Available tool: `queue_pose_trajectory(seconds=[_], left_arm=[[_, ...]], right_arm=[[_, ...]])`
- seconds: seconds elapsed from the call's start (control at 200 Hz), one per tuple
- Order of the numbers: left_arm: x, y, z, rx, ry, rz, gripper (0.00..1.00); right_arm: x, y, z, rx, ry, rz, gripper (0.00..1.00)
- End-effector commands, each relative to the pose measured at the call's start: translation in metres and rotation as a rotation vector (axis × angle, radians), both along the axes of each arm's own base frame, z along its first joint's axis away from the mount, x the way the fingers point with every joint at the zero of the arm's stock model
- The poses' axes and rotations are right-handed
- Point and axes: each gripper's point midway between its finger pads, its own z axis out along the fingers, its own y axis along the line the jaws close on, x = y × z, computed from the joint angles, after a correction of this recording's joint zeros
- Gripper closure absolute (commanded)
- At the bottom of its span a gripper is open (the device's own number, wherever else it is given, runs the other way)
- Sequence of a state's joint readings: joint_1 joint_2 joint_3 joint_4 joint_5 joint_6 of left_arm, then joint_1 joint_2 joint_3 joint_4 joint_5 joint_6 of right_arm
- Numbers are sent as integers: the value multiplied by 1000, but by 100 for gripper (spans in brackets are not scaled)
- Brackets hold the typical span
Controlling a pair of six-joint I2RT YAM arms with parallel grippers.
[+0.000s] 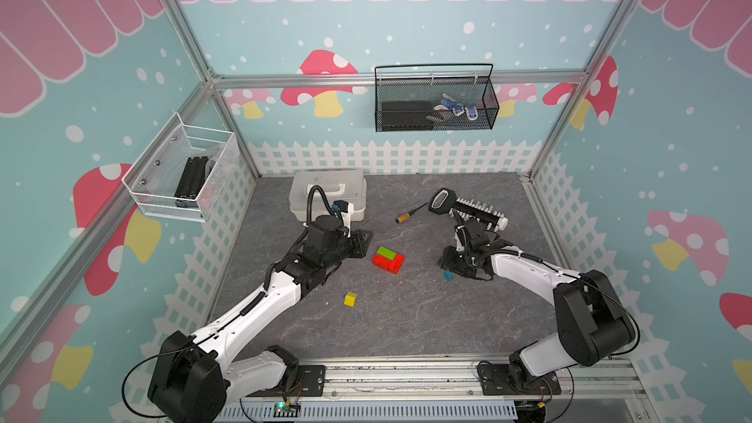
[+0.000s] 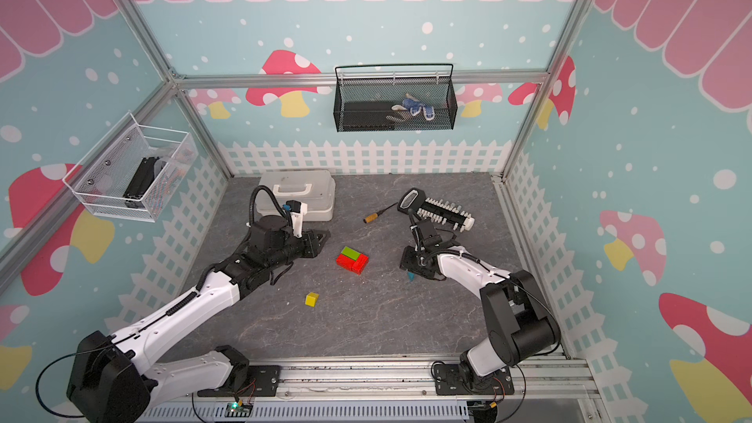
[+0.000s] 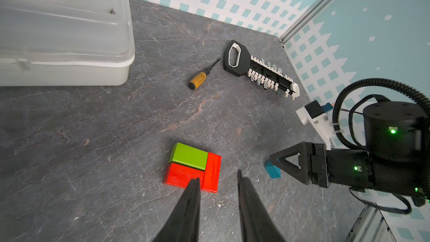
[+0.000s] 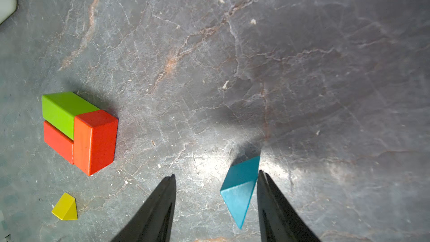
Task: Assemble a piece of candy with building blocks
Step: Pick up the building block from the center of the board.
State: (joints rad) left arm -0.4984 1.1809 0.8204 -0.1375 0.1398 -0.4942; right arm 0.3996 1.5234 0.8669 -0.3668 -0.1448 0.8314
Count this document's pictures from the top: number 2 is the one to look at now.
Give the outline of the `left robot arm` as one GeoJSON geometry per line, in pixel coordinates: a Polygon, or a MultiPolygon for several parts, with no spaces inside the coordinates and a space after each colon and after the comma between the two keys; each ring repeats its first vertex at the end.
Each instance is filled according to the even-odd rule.
{"type": "Polygon", "coordinates": [[[198,283],[151,315],[104,335],[83,338],[75,352],[66,391],[76,418],[88,422],[134,422],[145,411],[200,391],[217,390],[238,399],[252,388],[248,358],[231,346],[219,346],[194,358],[162,363],[161,357],[183,338],[278,280],[297,259],[314,259],[330,237],[307,229],[286,230],[271,248],[248,235],[231,256],[212,264],[198,283]]]}

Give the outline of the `yellow small block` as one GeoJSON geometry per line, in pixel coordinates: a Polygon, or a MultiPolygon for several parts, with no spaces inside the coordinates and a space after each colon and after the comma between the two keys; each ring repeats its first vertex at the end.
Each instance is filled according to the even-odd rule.
{"type": "Polygon", "coordinates": [[[305,297],[305,304],[308,307],[316,307],[318,299],[319,295],[317,293],[308,293],[307,297],[305,297]]]}

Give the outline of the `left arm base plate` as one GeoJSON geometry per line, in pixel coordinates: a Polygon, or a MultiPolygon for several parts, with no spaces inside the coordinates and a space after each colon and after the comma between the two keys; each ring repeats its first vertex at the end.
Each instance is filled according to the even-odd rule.
{"type": "Polygon", "coordinates": [[[198,392],[200,398],[275,397],[281,382],[282,368],[278,365],[249,365],[240,371],[232,370],[228,380],[217,389],[198,392]]]}

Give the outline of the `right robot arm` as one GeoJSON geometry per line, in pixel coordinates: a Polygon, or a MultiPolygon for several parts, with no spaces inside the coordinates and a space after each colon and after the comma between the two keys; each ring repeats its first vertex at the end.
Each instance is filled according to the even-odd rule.
{"type": "Polygon", "coordinates": [[[560,345],[561,329],[536,278],[526,270],[496,268],[462,246],[433,252],[407,247],[401,269],[429,280],[454,280],[480,301],[487,337],[460,359],[468,380],[560,345]]]}

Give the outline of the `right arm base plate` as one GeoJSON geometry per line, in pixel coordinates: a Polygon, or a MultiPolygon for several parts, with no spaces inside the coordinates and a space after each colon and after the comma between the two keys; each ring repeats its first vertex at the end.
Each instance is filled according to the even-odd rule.
{"type": "Polygon", "coordinates": [[[509,367],[478,377],[469,364],[436,360],[430,366],[430,374],[439,396],[479,395],[499,398],[515,394],[509,367]]]}

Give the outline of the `red block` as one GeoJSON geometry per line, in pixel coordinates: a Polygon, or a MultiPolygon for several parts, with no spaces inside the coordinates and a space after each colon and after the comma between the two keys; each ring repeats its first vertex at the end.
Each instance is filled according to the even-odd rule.
{"type": "Polygon", "coordinates": [[[338,266],[344,268],[345,270],[348,270],[350,272],[356,271],[356,261],[346,255],[340,254],[336,262],[338,266]]]}
{"type": "Polygon", "coordinates": [[[362,274],[368,262],[369,262],[368,256],[366,256],[365,254],[361,254],[356,260],[352,262],[352,267],[351,267],[352,272],[354,272],[357,275],[362,274]]]}

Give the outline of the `green rectangular block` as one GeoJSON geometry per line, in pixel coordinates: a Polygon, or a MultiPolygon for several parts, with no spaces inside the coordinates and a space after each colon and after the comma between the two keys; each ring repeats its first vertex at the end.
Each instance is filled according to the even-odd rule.
{"type": "Polygon", "coordinates": [[[360,259],[360,257],[362,256],[362,254],[360,254],[360,252],[358,252],[358,251],[356,251],[356,250],[354,250],[354,249],[352,249],[350,247],[345,247],[342,250],[341,254],[343,256],[347,257],[348,259],[352,260],[353,262],[357,262],[360,259]]]}

